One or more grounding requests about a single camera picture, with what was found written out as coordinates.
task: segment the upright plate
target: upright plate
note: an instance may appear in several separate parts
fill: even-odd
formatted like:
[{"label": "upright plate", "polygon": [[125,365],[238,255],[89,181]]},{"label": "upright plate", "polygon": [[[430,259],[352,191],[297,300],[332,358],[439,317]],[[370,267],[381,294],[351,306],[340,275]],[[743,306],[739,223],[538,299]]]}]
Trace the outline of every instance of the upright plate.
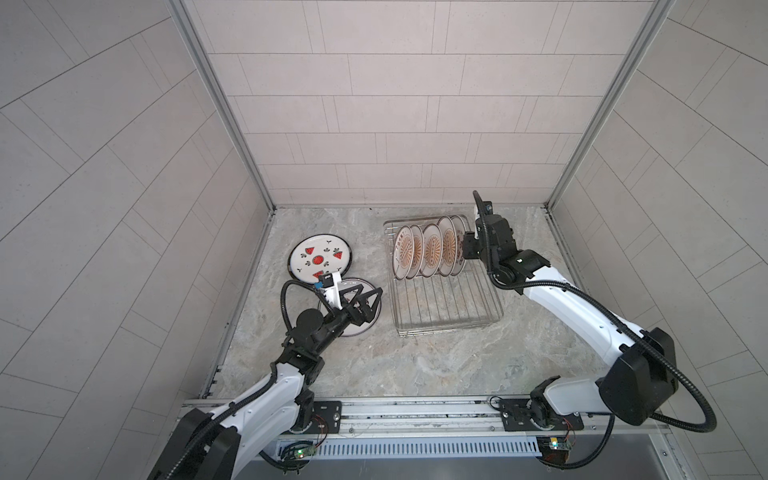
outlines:
[{"label": "upright plate", "polygon": [[442,257],[442,237],[440,229],[434,223],[430,223],[424,229],[424,263],[422,275],[430,277],[435,274],[440,266]]},{"label": "upright plate", "polygon": [[424,264],[424,234],[422,233],[422,229],[420,229],[418,225],[411,225],[411,233],[413,234],[413,261],[411,262],[411,268],[406,275],[407,280],[416,276]]},{"label": "upright plate", "polygon": [[464,269],[463,247],[466,227],[464,225],[464,220],[462,220],[462,218],[458,215],[451,217],[451,222],[453,222],[453,229],[456,232],[456,261],[453,264],[451,275],[459,275]]},{"label": "upright plate", "polygon": [[341,272],[352,263],[352,249],[341,237],[324,233],[301,240],[288,256],[288,273],[306,283],[315,283],[320,275]]},{"label": "upright plate", "polygon": [[392,270],[395,278],[406,278],[413,261],[413,232],[411,227],[402,227],[395,236],[395,249],[392,252]]},{"label": "upright plate", "polygon": [[442,255],[440,258],[440,275],[448,276],[456,263],[456,230],[448,217],[441,217],[437,223],[442,238]]},{"label": "upright plate", "polygon": [[[346,278],[342,280],[342,282],[339,284],[339,290],[346,290],[348,288],[352,288],[353,286],[358,286],[360,284],[362,284],[362,292],[360,292],[361,295],[364,293],[368,293],[371,290],[374,290],[373,285],[371,285],[370,283],[360,278]],[[347,301],[350,301],[354,296],[355,296],[354,292],[348,292],[344,295],[344,298],[346,298]],[[369,297],[366,300],[366,303],[368,303],[368,306],[371,306],[371,302],[372,302],[371,297]],[[326,307],[324,307],[323,303],[320,301],[317,303],[317,309],[323,313],[323,316],[325,316],[328,313],[328,310],[326,310]],[[349,324],[349,326],[347,326],[344,329],[344,333],[342,333],[341,336],[355,336],[365,332],[367,329],[371,328],[374,323],[376,323],[376,320],[379,318],[379,314],[381,313],[381,311],[382,311],[382,303],[379,302],[379,308],[376,310],[376,314],[374,315],[373,320],[371,320],[371,323],[364,323],[360,326]]]}]

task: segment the dish rack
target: dish rack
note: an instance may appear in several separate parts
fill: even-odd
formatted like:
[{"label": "dish rack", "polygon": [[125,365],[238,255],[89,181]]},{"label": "dish rack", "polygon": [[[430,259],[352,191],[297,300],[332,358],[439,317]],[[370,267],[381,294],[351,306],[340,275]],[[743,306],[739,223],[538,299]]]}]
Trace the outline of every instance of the dish rack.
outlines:
[{"label": "dish rack", "polygon": [[[430,223],[437,224],[441,217],[405,218],[384,223],[389,298],[392,299],[392,316],[400,336],[485,326],[498,322],[504,313],[480,260],[466,260],[464,269],[455,276],[435,273],[425,278],[420,273],[410,280],[396,280],[392,272],[392,255],[397,231],[405,225],[418,225],[424,230]],[[459,217],[470,225],[467,217]]]}]

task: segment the black bracket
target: black bracket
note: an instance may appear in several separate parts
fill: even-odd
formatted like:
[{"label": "black bracket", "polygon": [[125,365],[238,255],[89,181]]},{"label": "black bracket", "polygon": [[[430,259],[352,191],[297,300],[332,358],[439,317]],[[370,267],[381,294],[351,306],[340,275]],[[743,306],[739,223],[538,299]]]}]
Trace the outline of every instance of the black bracket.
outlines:
[{"label": "black bracket", "polygon": [[[530,432],[538,427],[531,421],[531,410],[528,408],[529,399],[500,399],[498,407],[502,411],[502,423],[505,432]],[[568,430],[566,420],[571,423],[571,430],[584,430],[584,422],[577,415],[561,416],[552,413],[550,415],[550,424],[554,425],[552,430],[542,430],[542,432],[565,432]]]},{"label": "black bracket", "polygon": [[[323,433],[339,433],[339,427],[341,425],[341,402],[314,402],[312,415],[317,415],[326,421],[328,432],[323,430]],[[317,425],[317,422],[311,422],[310,426],[305,431],[296,433],[296,435],[319,433],[320,427]],[[283,434],[291,435],[293,432],[286,431],[283,432]]]}]

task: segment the stacked plates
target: stacked plates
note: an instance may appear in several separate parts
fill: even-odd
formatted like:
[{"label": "stacked plates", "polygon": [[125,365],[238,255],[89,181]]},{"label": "stacked plates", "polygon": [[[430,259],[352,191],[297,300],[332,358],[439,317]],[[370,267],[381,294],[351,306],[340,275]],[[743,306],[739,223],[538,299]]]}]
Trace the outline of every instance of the stacked plates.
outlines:
[{"label": "stacked plates", "polygon": [[430,277],[458,275],[464,268],[462,241],[468,229],[461,217],[441,217],[437,224],[402,227],[395,236],[392,270],[397,280],[419,273]]}]

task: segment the marble countertop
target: marble countertop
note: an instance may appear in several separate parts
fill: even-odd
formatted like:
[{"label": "marble countertop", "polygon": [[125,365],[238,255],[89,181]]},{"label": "marble countertop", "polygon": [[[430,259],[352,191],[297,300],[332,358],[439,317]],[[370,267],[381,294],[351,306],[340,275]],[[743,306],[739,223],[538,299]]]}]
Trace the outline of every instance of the marble countertop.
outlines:
[{"label": "marble countertop", "polygon": [[[540,207],[505,207],[518,248],[533,249],[565,276],[560,250]],[[302,239],[317,233],[344,238],[353,249],[346,277],[384,287],[382,312],[361,335],[336,340],[323,353],[325,368],[311,389],[328,396],[436,396],[527,394],[553,375],[602,372],[605,364],[553,314],[514,292],[499,291],[502,319],[489,326],[424,336],[398,335],[387,292],[390,275],[383,224],[397,218],[464,214],[470,205],[403,208],[280,209],[276,213],[256,277],[212,393],[229,399],[269,373],[281,352],[285,330],[280,288],[290,278],[286,259]],[[312,293],[294,287],[288,311],[295,319],[317,304]]]}]

